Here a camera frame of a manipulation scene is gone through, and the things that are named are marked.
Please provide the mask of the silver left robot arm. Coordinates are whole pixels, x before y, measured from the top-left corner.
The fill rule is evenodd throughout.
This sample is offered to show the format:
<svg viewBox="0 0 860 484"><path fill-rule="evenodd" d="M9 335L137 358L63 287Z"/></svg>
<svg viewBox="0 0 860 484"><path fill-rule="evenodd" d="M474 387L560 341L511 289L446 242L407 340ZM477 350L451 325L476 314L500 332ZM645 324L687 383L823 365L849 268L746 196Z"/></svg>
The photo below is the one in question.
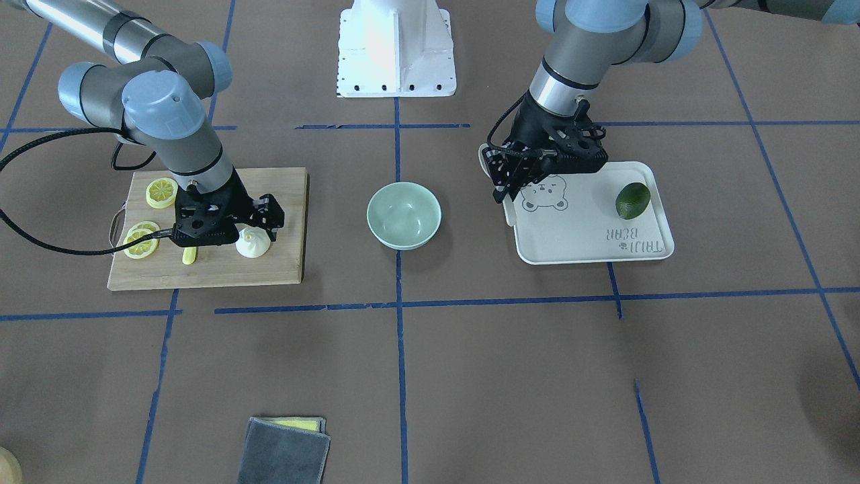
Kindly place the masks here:
<svg viewBox="0 0 860 484"><path fill-rule="evenodd" d="M514 200L550 175L600 171L609 160L605 129L589 110L609 68L685 56L701 36L704 11L727 8L823 24L856 24L859 15L857 1L538 1L535 19L551 43L508 110L510 134L481 150L495 202Z"/></svg>

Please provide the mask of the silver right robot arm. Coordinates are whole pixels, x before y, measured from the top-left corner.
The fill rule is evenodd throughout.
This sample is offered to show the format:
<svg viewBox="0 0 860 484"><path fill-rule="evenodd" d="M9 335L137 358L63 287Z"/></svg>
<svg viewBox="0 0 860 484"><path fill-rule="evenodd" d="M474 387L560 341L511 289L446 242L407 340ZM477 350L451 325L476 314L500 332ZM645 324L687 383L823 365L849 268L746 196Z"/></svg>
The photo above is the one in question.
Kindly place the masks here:
<svg viewBox="0 0 860 484"><path fill-rule="evenodd" d="M68 113L122 142L154 151L177 184L178 246L232 244L237 225L277 238L284 212L272 195L248 194L225 153L203 100L232 82L225 53L211 42L187 43L112 1L12 1L105 52L116 67L73 64L58 80Z"/></svg>

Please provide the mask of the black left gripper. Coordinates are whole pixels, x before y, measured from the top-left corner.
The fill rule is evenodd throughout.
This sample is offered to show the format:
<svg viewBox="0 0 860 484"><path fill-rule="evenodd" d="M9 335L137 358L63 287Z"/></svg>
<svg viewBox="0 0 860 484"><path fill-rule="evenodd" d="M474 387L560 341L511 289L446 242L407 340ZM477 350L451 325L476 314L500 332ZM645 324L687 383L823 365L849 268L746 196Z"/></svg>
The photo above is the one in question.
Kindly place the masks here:
<svg viewBox="0 0 860 484"><path fill-rule="evenodd" d="M525 93L507 108L486 136L495 202L513 202L526 185L551 174L599 171L609 156L602 145L605 129L589 118L590 107L581 96L574 113L560 116Z"/></svg>

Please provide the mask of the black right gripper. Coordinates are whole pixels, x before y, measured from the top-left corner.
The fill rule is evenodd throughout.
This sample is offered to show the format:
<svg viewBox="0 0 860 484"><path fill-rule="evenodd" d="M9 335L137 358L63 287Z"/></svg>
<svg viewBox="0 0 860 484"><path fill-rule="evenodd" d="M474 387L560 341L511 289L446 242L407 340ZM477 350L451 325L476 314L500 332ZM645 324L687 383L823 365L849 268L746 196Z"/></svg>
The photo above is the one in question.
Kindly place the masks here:
<svg viewBox="0 0 860 484"><path fill-rule="evenodd" d="M234 171L221 188L208 193L201 193L196 185L180 188L175 218L171 240L176 245L218 246L239 240L238 224L259 227L276 241L285 212L273 194L252 198Z"/></svg>

